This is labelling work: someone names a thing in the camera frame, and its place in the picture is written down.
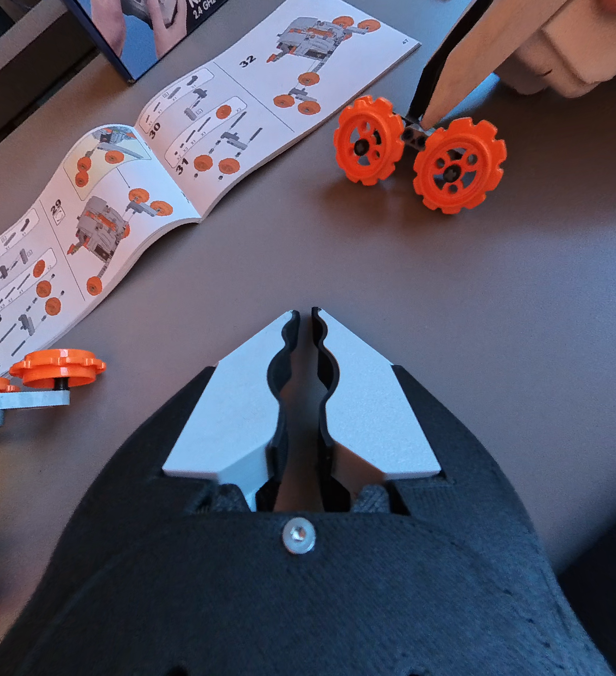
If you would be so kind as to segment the blue robot kit box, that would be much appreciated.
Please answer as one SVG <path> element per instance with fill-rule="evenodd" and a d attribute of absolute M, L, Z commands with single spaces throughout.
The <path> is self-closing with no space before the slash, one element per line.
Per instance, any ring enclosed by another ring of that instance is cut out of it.
<path fill-rule="evenodd" d="M 65 1 L 122 78 L 135 82 L 225 1 Z"/>

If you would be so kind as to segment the grey orange block robot model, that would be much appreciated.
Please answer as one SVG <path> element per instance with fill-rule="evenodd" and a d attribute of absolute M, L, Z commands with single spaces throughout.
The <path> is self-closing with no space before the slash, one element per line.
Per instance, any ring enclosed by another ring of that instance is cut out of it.
<path fill-rule="evenodd" d="M 29 391 L 0 377 L 0 426 L 7 410 L 66 406 L 71 387 L 91 384 L 107 365 L 92 351 L 51 349 L 34 351 L 9 369 Z"/>

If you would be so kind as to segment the grey desk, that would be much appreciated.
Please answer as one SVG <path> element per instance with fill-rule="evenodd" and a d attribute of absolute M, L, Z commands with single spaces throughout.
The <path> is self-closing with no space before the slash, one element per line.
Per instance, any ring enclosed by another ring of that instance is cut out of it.
<path fill-rule="evenodd" d="M 71 513 L 133 431 L 203 367 L 282 312 L 303 313 L 282 392 L 289 485 L 316 508 L 310 311 L 326 309 L 481 440 L 558 571 L 616 520 L 616 77 L 576 99 L 489 78 L 457 115 L 498 127 L 504 178 L 445 216 L 414 194 L 413 158 L 348 181 L 332 118 L 235 186 L 200 225 L 151 246 L 57 342 L 107 372 L 69 407 L 0 428 L 0 640 Z"/>

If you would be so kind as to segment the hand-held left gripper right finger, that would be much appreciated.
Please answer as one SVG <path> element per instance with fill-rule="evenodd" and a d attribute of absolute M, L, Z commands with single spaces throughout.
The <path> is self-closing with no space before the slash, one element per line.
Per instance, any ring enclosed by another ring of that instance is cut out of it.
<path fill-rule="evenodd" d="M 324 509 L 349 511 L 368 485 L 439 474 L 395 366 L 321 308 L 312 309 L 312 338 L 327 389 L 319 407 Z"/>

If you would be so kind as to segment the open instruction booklet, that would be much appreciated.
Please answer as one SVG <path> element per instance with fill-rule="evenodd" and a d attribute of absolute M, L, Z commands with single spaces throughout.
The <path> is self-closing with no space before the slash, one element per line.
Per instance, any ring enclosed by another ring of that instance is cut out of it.
<path fill-rule="evenodd" d="M 343 1 L 285 1 L 133 126 L 86 133 L 0 226 L 0 376 L 96 308 L 154 241 L 202 221 L 418 46 Z"/>

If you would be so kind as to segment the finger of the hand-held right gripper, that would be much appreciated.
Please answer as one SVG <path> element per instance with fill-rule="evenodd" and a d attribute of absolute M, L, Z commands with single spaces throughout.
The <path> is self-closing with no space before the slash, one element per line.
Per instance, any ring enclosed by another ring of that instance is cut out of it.
<path fill-rule="evenodd" d="M 435 126 L 564 3 L 474 1 L 423 68 L 407 118 Z"/>

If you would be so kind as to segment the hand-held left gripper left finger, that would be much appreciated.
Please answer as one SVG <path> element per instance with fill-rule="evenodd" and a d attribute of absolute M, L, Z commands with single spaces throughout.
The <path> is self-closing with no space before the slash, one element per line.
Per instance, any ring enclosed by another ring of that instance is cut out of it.
<path fill-rule="evenodd" d="M 279 392 L 292 374 L 300 314 L 283 313 L 221 359 L 163 465 L 168 476 L 234 484 L 252 511 L 287 459 Z"/>

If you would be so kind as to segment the grey beam orange wheel assembly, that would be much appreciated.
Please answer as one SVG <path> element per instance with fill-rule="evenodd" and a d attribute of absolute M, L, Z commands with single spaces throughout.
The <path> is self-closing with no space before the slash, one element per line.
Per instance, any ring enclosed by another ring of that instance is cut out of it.
<path fill-rule="evenodd" d="M 405 149 L 416 150 L 414 191 L 429 209 L 457 214 L 481 204 L 502 178 L 506 145 L 496 133 L 488 121 L 470 118 L 423 132 L 387 99 L 365 96 L 339 115 L 334 147 L 348 179 L 367 186 L 392 175 Z"/>

